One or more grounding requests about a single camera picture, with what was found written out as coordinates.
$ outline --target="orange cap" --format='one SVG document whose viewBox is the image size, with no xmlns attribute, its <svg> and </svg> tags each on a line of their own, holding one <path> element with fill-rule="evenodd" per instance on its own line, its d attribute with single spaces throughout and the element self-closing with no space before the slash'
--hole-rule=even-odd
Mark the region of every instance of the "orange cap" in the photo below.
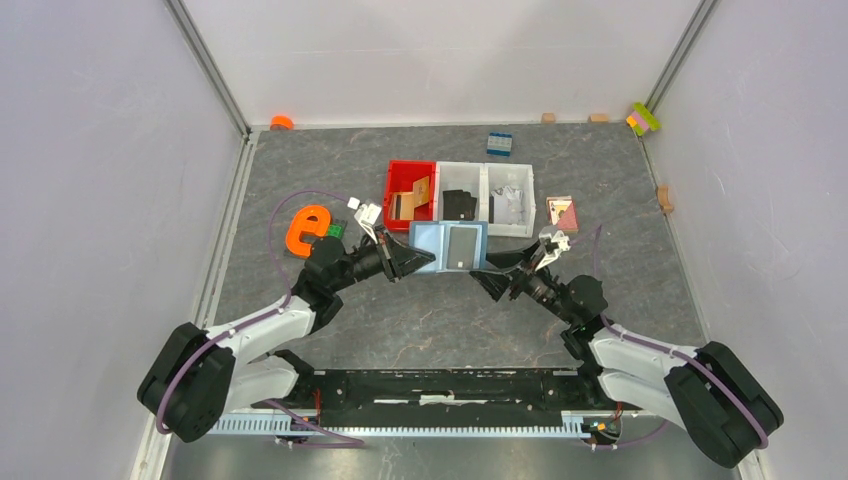
<svg viewBox="0 0 848 480">
<path fill-rule="evenodd" d="M 271 130 L 291 130 L 294 128 L 294 122 L 285 115 L 277 115 L 271 119 Z"/>
</svg>

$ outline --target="brown cardboard piece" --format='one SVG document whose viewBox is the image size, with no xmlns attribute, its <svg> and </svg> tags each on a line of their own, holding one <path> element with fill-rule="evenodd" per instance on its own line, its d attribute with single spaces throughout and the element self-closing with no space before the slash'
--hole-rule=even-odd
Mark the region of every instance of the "brown cardboard piece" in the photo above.
<svg viewBox="0 0 848 480">
<path fill-rule="evenodd" d="M 430 202 L 430 177 L 423 177 L 412 184 L 411 192 L 392 194 L 390 218 L 393 220 L 413 220 L 415 209 Z"/>
</svg>

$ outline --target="blue lego brick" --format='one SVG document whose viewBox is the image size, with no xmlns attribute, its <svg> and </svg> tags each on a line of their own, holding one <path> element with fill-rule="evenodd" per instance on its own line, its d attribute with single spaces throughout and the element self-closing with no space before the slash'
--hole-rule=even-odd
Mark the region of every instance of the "blue lego brick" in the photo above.
<svg viewBox="0 0 848 480">
<path fill-rule="evenodd" d="M 512 135 L 509 133 L 492 132 L 486 143 L 486 153 L 508 157 L 512 152 Z"/>
</svg>

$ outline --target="small wooden cube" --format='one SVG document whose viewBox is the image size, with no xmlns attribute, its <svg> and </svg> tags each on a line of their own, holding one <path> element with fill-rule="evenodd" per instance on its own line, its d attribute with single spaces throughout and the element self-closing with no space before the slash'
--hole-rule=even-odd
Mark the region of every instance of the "small wooden cube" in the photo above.
<svg viewBox="0 0 848 480">
<path fill-rule="evenodd" d="M 668 198 L 668 185 L 660 185 L 657 187 L 657 201 L 660 204 L 660 211 L 664 215 L 668 215 L 674 211 L 674 205 L 671 204 L 671 201 Z"/>
</svg>

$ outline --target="grey floor mat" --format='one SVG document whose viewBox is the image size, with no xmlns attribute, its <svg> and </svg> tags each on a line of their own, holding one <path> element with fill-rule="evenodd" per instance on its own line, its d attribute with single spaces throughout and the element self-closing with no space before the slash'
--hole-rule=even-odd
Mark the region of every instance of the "grey floor mat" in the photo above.
<svg viewBox="0 0 848 480">
<path fill-rule="evenodd" d="M 514 135 L 511 157 L 486 155 L 490 131 Z M 602 275 L 611 318 L 661 340 L 702 341 L 654 183 L 641 147 L 624 124 L 557 124 L 263 132 L 248 181 L 216 315 L 225 323 L 278 299 L 282 282 L 266 249 L 268 217 L 288 193 L 304 188 L 379 201 L 392 158 L 532 164 L 536 232 L 547 224 L 549 196 L 575 199 L 581 232 L 603 222 Z M 344 206 L 304 195 L 284 207 L 275 247 L 293 214 L 321 203 L 345 215 L 345 243 L 361 232 Z M 488 251 L 532 240 L 490 237 Z M 590 242 L 553 266 L 567 281 L 591 273 Z M 292 281 L 302 262 L 281 257 Z M 417 275 L 391 285 L 373 278 L 341 292 L 344 308 L 329 326 L 287 346 L 319 368 L 567 366 L 576 362 L 558 336 L 564 325 L 526 297 L 494 303 L 468 275 Z"/>
</svg>

